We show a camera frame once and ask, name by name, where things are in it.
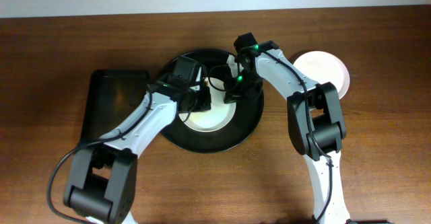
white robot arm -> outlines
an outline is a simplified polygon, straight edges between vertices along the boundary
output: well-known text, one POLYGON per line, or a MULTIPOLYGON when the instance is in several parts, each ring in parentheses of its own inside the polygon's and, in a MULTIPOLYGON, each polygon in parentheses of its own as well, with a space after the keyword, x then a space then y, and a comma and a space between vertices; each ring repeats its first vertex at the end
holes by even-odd
POLYGON ((137 159, 179 112, 210 109, 209 88, 203 78, 200 63, 187 57, 178 58, 171 71, 147 86, 148 93, 140 105, 122 123, 97 141, 78 145, 63 203, 89 221, 65 216, 53 207, 53 176, 63 160, 48 183, 48 205, 51 210, 80 223, 136 223, 130 209, 135 198, 137 159), (111 169, 109 178, 94 173, 94 168, 104 166, 111 169))
MULTIPOLYGON (((295 68, 285 58, 280 49, 271 49, 267 51, 275 58, 280 59, 285 64, 288 64, 295 70, 295 72, 303 78, 306 83, 308 91, 316 88, 316 81, 307 78, 297 68, 295 68)), ((285 98, 292 96, 296 92, 304 93, 302 86, 299 84, 297 77, 285 68, 283 65, 277 63, 267 54, 260 54, 255 59, 256 72, 262 78, 268 80, 274 88, 285 98)), ((341 176, 339 171, 339 160, 341 151, 331 151, 327 153, 332 159, 332 193, 331 201, 323 213, 319 223, 321 224, 345 224, 350 219, 350 214, 344 203, 343 189, 341 186, 341 176)), ((308 170, 310 172, 310 179, 314 193, 314 217, 323 212, 323 209, 328 201, 329 195, 329 168, 327 166, 327 159, 325 156, 320 156, 319 160, 315 161, 308 155, 304 155, 308 170)))

black wire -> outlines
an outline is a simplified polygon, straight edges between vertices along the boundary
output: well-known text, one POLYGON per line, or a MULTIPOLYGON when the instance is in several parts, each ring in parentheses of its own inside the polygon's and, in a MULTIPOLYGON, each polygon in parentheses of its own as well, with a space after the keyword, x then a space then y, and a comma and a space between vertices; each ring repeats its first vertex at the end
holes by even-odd
POLYGON ((194 102, 193 106, 189 109, 189 111, 187 112, 187 117, 185 120, 183 120, 183 123, 185 123, 189 119, 191 112, 195 110, 196 106, 197 106, 197 97, 195 97, 195 102, 194 102))
POLYGON ((75 221, 76 223, 89 223, 89 224, 93 224, 92 222, 89 222, 89 221, 85 221, 85 220, 82 220, 82 219, 78 219, 78 218, 75 218, 75 217, 71 217, 71 216, 69 216, 69 215, 66 215, 66 214, 64 214, 64 213, 62 213, 62 212, 60 212, 59 210, 57 210, 55 207, 54 207, 54 204, 53 204, 53 200, 52 200, 52 198, 51 198, 51 190, 52 190, 52 188, 53 188, 53 183, 54 183, 54 179, 55 179, 55 176, 57 175, 57 172, 60 170, 60 167, 72 156, 72 155, 74 155, 74 154, 76 154, 78 151, 81 151, 82 149, 87 149, 87 148, 90 148, 90 147, 96 147, 96 146, 99 146, 99 145, 102 145, 103 143, 107 143, 107 142, 110 142, 110 141, 115 141, 115 140, 118 140, 118 139, 121 139, 121 138, 123 138, 125 135, 127 135, 128 133, 130 133, 141 121, 142 121, 142 119, 144 119, 145 118, 145 116, 148 114, 148 112, 150 111, 150 109, 151 109, 151 105, 152 105, 152 102, 153 102, 153 95, 152 95, 152 93, 150 92, 150 86, 149 85, 147 85, 147 90, 149 91, 149 93, 150 93, 150 101, 149 101, 149 103, 148 103, 148 106, 147 106, 147 108, 146 108, 146 110, 145 110, 145 112, 142 114, 142 116, 140 116, 139 118, 138 118, 138 120, 135 122, 135 123, 133 123, 133 125, 132 126, 130 126, 126 131, 124 131, 123 133, 119 133, 117 136, 115 136, 115 137, 110 137, 110 138, 107 138, 107 139, 98 139, 98 140, 96 140, 96 141, 94 141, 94 142, 92 142, 92 143, 88 143, 88 144, 86 144, 86 145, 81 145, 81 146, 77 146, 76 148, 74 148, 74 149, 72 149, 72 150, 70 150, 70 152, 68 152, 59 162, 58 162, 58 164, 55 166, 55 168, 54 168, 54 170, 53 170, 53 172, 52 172, 52 174, 51 174, 51 176, 50 176, 50 178, 49 178, 49 180, 48 180, 48 187, 47 187, 47 190, 46 190, 46 201, 47 201, 47 203, 48 203, 48 206, 49 206, 49 209, 54 213, 54 214, 56 214, 57 216, 59 216, 59 217, 61 217, 61 218, 64 218, 64 219, 66 219, 66 220, 70 220, 70 221, 75 221))
MULTIPOLYGON (((236 64, 236 66, 237 66, 237 69, 238 69, 238 74, 237 74, 237 77, 238 77, 238 76, 240 76, 240 64, 239 64, 239 63, 237 63, 237 64, 236 64)), ((210 77, 210 75, 211 75, 211 72, 212 72, 214 69, 217 69, 217 68, 219 68, 219 67, 229 67, 229 65, 217 65, 217 66, 212 67, 212 68, 209 70, 209 72, 208 72, 208 82, 209 82, 209 84, 210 84, 214 89, 216 89, 216 90, 218 90, 218 91, 222 91, 222 92, 229 92, 229 91, 232 91, 232 90, 236 89, 236 86, 238 86, 238 80, 236 80, 235 85, 234 85, 233 87, 231 87, 230 89, 220 89, 220 88, 217 88, 216 86, 214 86, 214 84, 211 82, 211 77, 210 77)))
POLYGON ((322 219, 323 214, 325 214, 325 211, 328 208, 329 203, 331 202, 331 197, 332 197, 332 167, 334 166, 332 164, 332 159, 328 159, 327 165, 329 166, 329 193, 328 193, 328 199, 326 200, 326 204, 323 207, 323 210, 322 210, 321 214, 316 219, 316 224, 319 224, 319 221, 322 219))

wood grain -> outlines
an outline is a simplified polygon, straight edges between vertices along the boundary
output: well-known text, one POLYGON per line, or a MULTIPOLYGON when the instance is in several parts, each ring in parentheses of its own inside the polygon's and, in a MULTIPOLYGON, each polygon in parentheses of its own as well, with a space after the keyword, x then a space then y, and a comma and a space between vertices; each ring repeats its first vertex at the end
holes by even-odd
MULTIPOLYGON (((190 49, 234 52, 245 32, 277 42, 291 59, 324 50, 349 69, 341 176, 352 218, 429 223, 430 22, 427 5, 0 20, 0 223, 66 223, 46 205, 46 182, 79 139, 93 70, 155 74, 190 49)), ((310 218, 310 179, 289 140, 286 102, 267 82, 264 90, 259 126, 229 151, 202 155, 154 139, 139 160, 136 220, 310 218)), ((53 196, 73 214, 61 204, 69 166, 53 196)))

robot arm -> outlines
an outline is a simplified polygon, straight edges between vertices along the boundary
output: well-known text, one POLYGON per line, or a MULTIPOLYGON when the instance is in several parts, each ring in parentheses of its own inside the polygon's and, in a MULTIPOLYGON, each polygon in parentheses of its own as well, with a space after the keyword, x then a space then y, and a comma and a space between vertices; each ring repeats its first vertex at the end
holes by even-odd
POLYGON ((268 80, 288 103, 290 138, 297 152, 304 156, 310 172, 314 192, 314 218, 318 219, 322 214, 320 224, 347 223, 350 214, 344 203, 339 171, 341 140, 345 137, 345 126, 336 88, 331 83, 320 85, 306 77, 290 64, 283 52, 271 41, 257 44, 250 33, 239 36, 234 45, 238 51, 239 63, 245 68, 243 74, 256 73, 268 80), (291 67, 296 75, 274 58, 291 67), (298 76, 305 82, 308 94, 306 100, 298 76), (326 157, 311 143, 306 125, 305 104, 311 108, 324 109, 322 116, 314 119, 309 117, 314 137, 319 147, 331 157, 332 167, 328 166, 326 157))
POLYGON ((210 109, 211 97, 202 72, 198 62, 178 58, 172 72, 149 85, 149 93, 140 105, 99 138, 101 145, 78 151, 73 157, 64 204, 91 223, 135 224, 130 208, 135 198, 137 159, 178 112, 210 109), (94 173, 94 168, 102 167, 110 168, 109 178, 94 173))

black cable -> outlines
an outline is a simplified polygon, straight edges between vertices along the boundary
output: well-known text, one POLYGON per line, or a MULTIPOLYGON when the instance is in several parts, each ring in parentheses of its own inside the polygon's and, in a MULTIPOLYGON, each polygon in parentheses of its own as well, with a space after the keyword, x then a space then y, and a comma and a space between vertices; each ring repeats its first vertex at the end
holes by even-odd
POLYGON ((319 221, 322 219, 323 214, 325 214, 325 211, 328 208, 329 203, 331 202, 331 197, 332 197, 332 167, 334 166, 332 164, 332 159, 328 159, 328 162, 326 163, 326 165, 329 166, 329 193, 328 193, 328 199, 326 200, 326 204, 323 207, 323 210, 322 210, 321 214, 316 219, 316 224, 319 224, 319 221))
MULTIPOLYGON (((239 76, 240 76, 240 64, 239 64, 239 63, 237 63, 237 64, 236 64, 236 66, 237 66, 237 68, 238 68, 238 74, 237 74, 237 76, 236 76, 236 77, 239 77, 239 76)), ((219 68, 219 67, 229 67, 229 65, 217 65, 217 66, 212 67, 212 68, 209 70, 209 72, 208 72, 208 82, 209 82, 209 84, 210 84, 214 89, 216 89, 216 90, 218 90, 218 91, 222 91, 222 92, 229 92, 229 91, 232 91, 232 90, 236 89, 236 86, 238 86, 238 80, 236 80, 235 85, 234 85, 233 87, 231 87, 230 89, 220 89, 220 88, 217 88, 216 86, 214 86, 214 84, 211 82, 211 77, 210 77, 210 75, 211 75, 211 72, 212 72, 214 69, 217 69, 217 68, 219 68)))
POLYGON ((194 102, 193 106, 190 107, 189 111, 187 112, 187 117, 185 120, 183 120, 183 123, 185 123, 189 119, 191 112, 195 110, 196 106, 197 106, 197 97, 195 97, 195 102, 194 102))
POLYGON ((102 145, 103 143, 107 143, 107 142, 110 142, 110 141, 115 141, 115 140, 118 140, 118 139, 121 139, 121 138, 123 138, 125 135, 127 135, 128 133, 130 133, 141 121, 142 121, 142 119, 144 119, 145 118, 145 116, 148 114, 148 112, 150 111, 150 109, 151 109, 151 105, 152 105, 152 102, 153 102, 153 95, 152 95, 152 93, 151 93, 151 91, 150 91, 150 86, 149 85, 147 85, 147 90, 149 91, 149 93, 150 93, 150 101, 149 101, 149 103, 148 103, 148 106, 147 106, 147 108, 146 108, 146 110, 145 110, 145 112, 142 114, 142 116, 140 116, 139 118, 138 118, 138 120, 135 122, 135 123, 133 123, 133 125, 131 125, 126 131, 124 131, 123 133, 119 133, 117 136, 115 136, 115 137, 110 137, 110 138, 107 138, 107 139, 98 139, 98 140, 96 140, 96 141, 94 141, 94 142, 92 142, 92 143, 88 143, 88 144, 86 144, 86 145, 81 145, 81 146, 77 146, 76 148, 74 148, 74 149, 72 149, 72 150, 70 150, 70 152, 68 152, 59 162, 58 162, 58 164, 55 166, 55 168, 54 168, 54 170, 53 170, 53 172, 52 172, 52 174, 51 174, 51 176, 50 176, 50 178, 49 178, 49 180, 48 180, 48 187, 47 187, 47 190, 46 190, 46 201, 47 201, 47 203, 48 203, 48 206, 49 206, 49 209, 54 213, 54 214, 56 214, 57 216, 59 216, 59 217, 61 217, 61 218, 64 218, 64 219, 66 219, 66 220, 70 220, 70 221, 75 221, 76 223, 89 223, 89 224, 93 224, 92 222, 89 222, 89 221, 85 221, 85 220, 82 220, 82 219, 78 219, 78 218, 75 218, 75 217, 71 217, 71 216, 69 216, 69 215, 66 215, 66 214, 64 214, 64 213, 62 213, 62 212, 60 212, 59 210, 57 210, 55 207, 54 207, 54 204, 53 204, 53 200, 52 200, 52 198, 51 198, 51 190, 52 190, 52 188, 53 188, 53 183, 54 183, 54 179, 55 179, 55 176, 57 175, 57 172, 60 170, 60 167, 72 156, 72 155, 74 155, 74 154, 76 154, 78 151, 81 151, 82 149, 87 149, 87 148, 90 148, 90 147, 96 147, 96 146, 98 146, 98 145, 102 145))

